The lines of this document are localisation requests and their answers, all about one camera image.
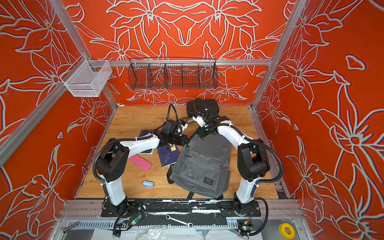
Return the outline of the grey student backpack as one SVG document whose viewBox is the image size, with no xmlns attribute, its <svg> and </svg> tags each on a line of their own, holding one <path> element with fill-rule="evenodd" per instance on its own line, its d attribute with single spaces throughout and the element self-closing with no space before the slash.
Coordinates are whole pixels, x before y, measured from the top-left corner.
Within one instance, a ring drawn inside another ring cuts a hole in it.
<svg viewBox="0 0 384 240">
<path fill-rule="evenodd" d="M 229 188 L 232 144 L 220 134 L 192 136 L 167 173 L 169 184 L 201 196 L 222 199 Z"/>
</svg>

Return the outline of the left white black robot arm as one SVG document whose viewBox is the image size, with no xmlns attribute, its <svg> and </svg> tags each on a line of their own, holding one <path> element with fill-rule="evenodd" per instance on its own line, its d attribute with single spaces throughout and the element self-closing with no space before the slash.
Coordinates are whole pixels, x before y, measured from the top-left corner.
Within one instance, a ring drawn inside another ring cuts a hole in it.
<svg viewBox="0 0 384 240">
<path fill-rule="evenodd" d="M 184 146 L 187 143 L 188 137 L 184 131 L 189 124 L 187 120 L 180 120 L 177 114 L 175 117 L 175 120 L 166 117 L 162 125 L 141 137 L 112 138 L 97 153 L 93 175 L 101 182 L 106 201 L 117 217 L 126 218 L 132 212 L 122 183 L 128 159 L 164 145 Z"/>
</svg>

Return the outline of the blue notebook yellow label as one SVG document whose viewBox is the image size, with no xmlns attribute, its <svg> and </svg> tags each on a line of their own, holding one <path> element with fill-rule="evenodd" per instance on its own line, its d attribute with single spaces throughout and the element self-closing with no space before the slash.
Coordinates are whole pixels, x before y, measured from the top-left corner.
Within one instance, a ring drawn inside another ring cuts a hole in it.
<svg viewBox="0 0 384 240">
<path fill-rule="evenodd" d="M 175 164 L 179 158 L 180 151 L 176 145 L 164 145 L 157 150 L 163 168 Z"/>
</svg>

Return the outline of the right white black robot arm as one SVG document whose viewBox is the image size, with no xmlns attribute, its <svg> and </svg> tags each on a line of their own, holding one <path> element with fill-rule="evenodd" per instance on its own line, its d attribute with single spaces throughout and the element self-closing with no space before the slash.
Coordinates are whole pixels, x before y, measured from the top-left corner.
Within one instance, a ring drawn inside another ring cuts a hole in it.
<svg viewBox="0 0 384 240">
<path fill-rule="evenodd" d="M 278 154 L 260 139 L 253 139 L 240 131 L 230 119 L 219 115 L 216 100 L 197 98 L 187 103 L 187 115 L 199 124 L 198 133 L 204 138 L 209 134 L 220 134 L 238 151 L 237 167 L 241 182 L 234 195 L 234 208 L 237 214 L 244 216 L 250 211 L 255 199 L 255 191 L 261 183 L 274 183 L 283 177 L 284 165 Z M 265 179 L 270 171 L 268 154 L 276 158 L 279 173 L 272 179 Z"/>
</svg>

